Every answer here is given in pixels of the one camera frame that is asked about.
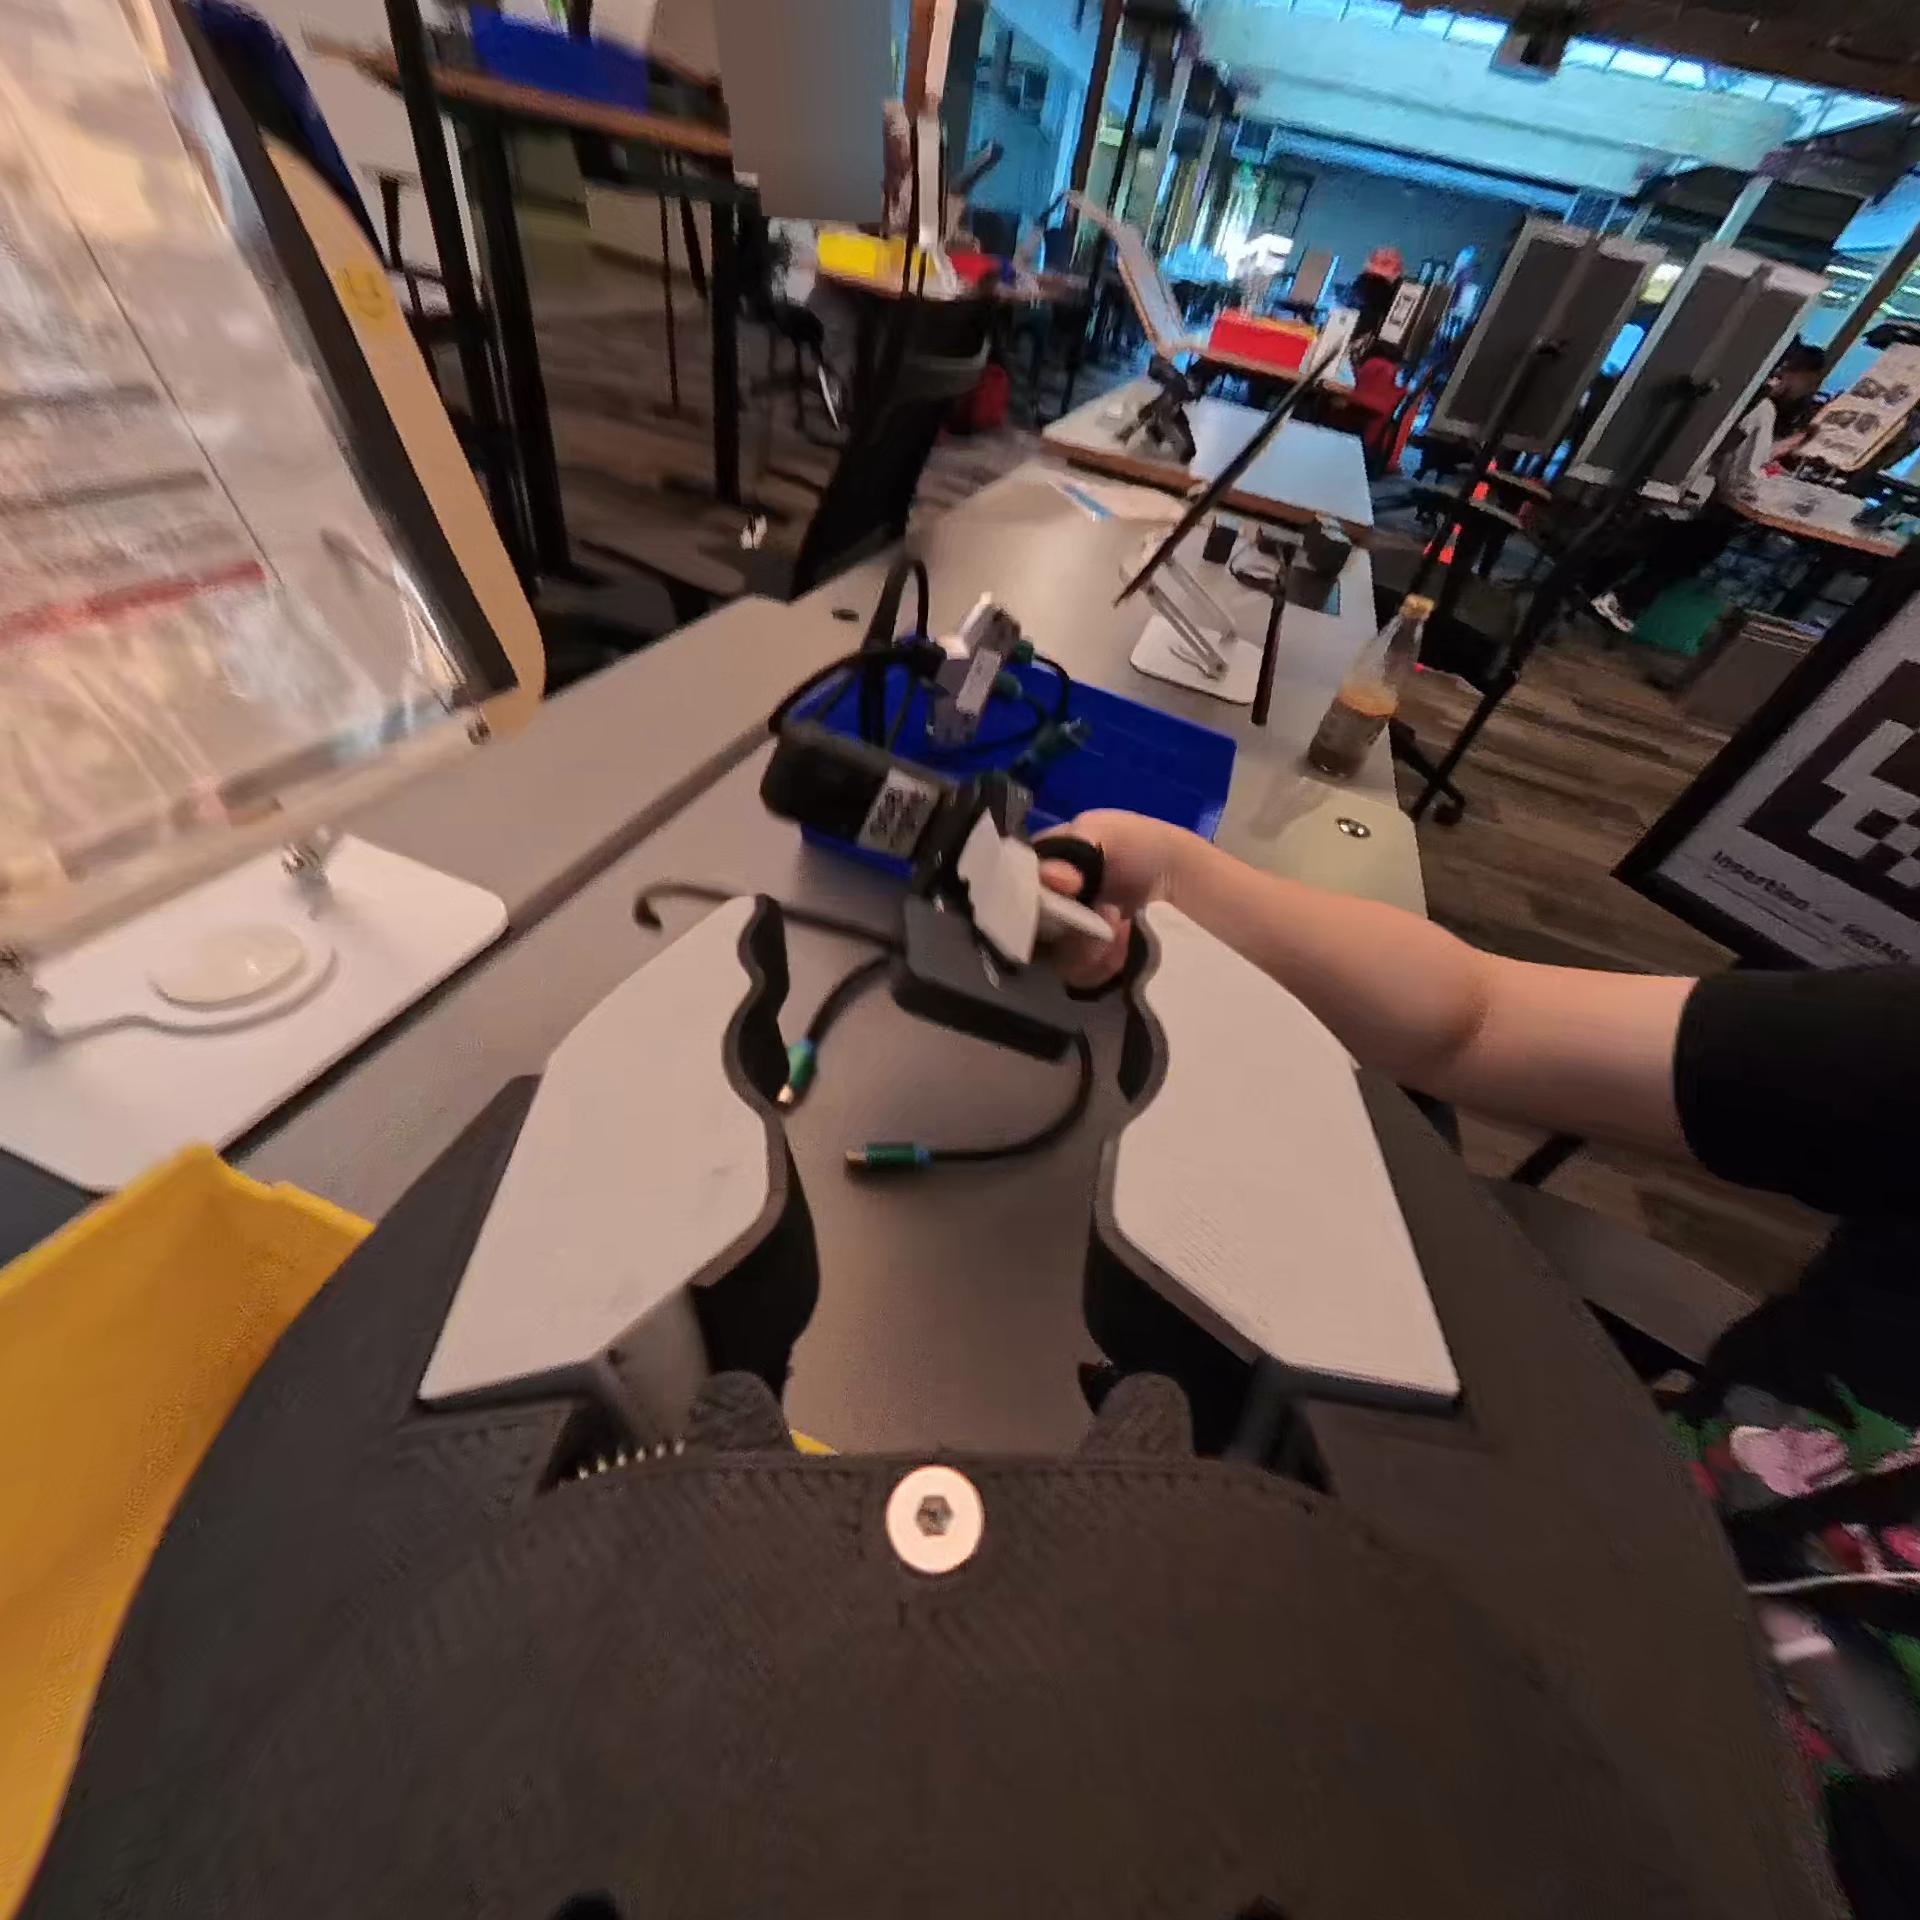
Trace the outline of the black HDMI switch box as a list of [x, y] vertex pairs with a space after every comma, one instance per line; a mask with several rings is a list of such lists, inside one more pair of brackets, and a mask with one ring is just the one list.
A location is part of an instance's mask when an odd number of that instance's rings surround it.
[[1085, 1010], [1042, 958], [1005, 958], [946, 899], [910, 896], [890, 995], [951, 1035], [1056, 1060], [1085, 1038]]

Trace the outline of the clear drink bottle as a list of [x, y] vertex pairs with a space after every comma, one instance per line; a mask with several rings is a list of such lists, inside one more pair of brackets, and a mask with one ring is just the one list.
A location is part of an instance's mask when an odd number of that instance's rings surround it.
[[1345, 784], [1363, 767], [1423, 664], [1432, 611], [1432, 594], [1409, 593], [1377, 632], [1355, 652], [1355, 664], [1341, 675], [1305, 749], [1309, 775]]

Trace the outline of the wooden work table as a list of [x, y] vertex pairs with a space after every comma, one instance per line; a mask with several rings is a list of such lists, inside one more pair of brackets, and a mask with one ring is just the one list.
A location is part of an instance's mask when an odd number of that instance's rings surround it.
[[498, 78], [472, 50], [441, 61], [420, 6], [385, 6], [385, 48], [302, 26], [302, 48], [349, 66], [406, 100], [416, 171], [440, 244], [440, 270], [466, 366], [472, 424], [512, 437], [512, 527], [525, 542], [535, 581], [612, 588], [571, 559], [557, 485], [557, 446], [535, 345], [533, 279], [508, 169], [508, 129], [556, 129], [606, 142], [587, 175], [656, 202], [707, 202], [707, 392], [713, 392], [713, 485], [720, 507], [739, 507], [739, 275], [733, 138], [720, 124], [596, 100], [550, 84]]

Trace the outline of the blue storage crate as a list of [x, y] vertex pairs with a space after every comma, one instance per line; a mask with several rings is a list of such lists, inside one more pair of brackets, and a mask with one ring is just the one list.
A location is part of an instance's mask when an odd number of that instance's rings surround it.
[[492, 6], [466, 7], [472, 61], [484, 78], [571, 100], [649, 111], [654, 66], [617, 36], [579, 36]]

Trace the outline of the yellow plastic bin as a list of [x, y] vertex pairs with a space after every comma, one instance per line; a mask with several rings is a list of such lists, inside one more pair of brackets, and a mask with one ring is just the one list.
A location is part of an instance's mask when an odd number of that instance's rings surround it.
[[373, 1227], [186, 1145], [0, 1276], [0, 1908], [48, 1856], [106, 1656], [211, 1438]]

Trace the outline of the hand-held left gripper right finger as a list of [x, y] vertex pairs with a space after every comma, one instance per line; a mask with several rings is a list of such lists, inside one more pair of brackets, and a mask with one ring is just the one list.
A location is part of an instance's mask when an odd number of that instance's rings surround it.
[[1204, 1454], [1267, 1451], [1302, 1404], [1455, 1414], [1355, 1059], [1176, 903], [1136, 916], [1128, 964], [1080, 1285], [1099, 1362], [1176, 1381]]

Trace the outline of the black framed marker sign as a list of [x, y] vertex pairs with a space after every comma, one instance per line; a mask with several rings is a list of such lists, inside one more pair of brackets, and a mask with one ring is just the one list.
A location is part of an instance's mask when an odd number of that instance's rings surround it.
[[1747, 967], [1920, 958], [1920, 559], [1907, 545], [1612, 874]]

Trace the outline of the blue plastic bin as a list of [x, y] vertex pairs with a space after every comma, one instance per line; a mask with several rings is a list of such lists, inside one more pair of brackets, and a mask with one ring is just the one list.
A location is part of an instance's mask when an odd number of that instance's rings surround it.
[[[1171, 715], [1158, 707], [1148, 707], [1136, 697], [1123, 697], [1123, 692], [1111, 692], [1080, 678], [1077, 678], [1072, 707], [1077, 715], [1088, 724], [1088, 746], [1056, 757], [1038, 784], [1020, 784], [1026, 789], [1026, 837], [1042, 837], [1097, 805], [1156, 813], [1204, 837], [1215, 834], [1228, 784], [1235, 784], [1235, 740], [1226, 732]], [[839, 712], [829, 712], [829, 732], [853, 738], [846, 724], [853, 724], [853, 705], [839, 705]]]

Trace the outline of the grey standing panel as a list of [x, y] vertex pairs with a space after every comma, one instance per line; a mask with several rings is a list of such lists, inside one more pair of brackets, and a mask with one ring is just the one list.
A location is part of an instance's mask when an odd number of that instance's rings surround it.
[[1489, 451], [1553, 451], [1642, 309], [1659, 248], [1530, 217], [1479, 312], [1427, 437]]
[[1824, 296], [1826, 275], [1701, 248], [1565, 479], [1676, 502]]

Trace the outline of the person's right forearm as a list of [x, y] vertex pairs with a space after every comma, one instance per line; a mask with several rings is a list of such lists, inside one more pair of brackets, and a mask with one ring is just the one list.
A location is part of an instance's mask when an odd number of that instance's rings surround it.
[[1690, 979], [1479, 951], [1355, 896], [1261, 874], [1176, 834], [1153, 887], [1297, 990], [1360, 1067], [1469, 1113], [1676, 1151], [1671, 1053]]

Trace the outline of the person's right hand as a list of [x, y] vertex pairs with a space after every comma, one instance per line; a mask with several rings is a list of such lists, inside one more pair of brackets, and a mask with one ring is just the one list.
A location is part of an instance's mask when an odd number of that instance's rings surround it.
[[1038, 881], [1085, 903], [1105, 933], [1069, 933], [1049, 945], [1072, 995], [1097, 995], [1132, 964], [1132, 923], [1148, 903], [1176, 899], [1189, 854], [1210, 854], [1205, 837], [1156, 813], [1097, 805], [1060, 827], [1033, 837]]

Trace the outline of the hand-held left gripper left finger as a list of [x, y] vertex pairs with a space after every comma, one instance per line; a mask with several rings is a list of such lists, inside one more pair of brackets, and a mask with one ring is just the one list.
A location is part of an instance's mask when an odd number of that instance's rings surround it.
[[784, 1404], [818, 1244], [779, 1113], [784, 908], [725, 896], [550, 1053], [420, 1404], [691, 1412], [717, 1372]]

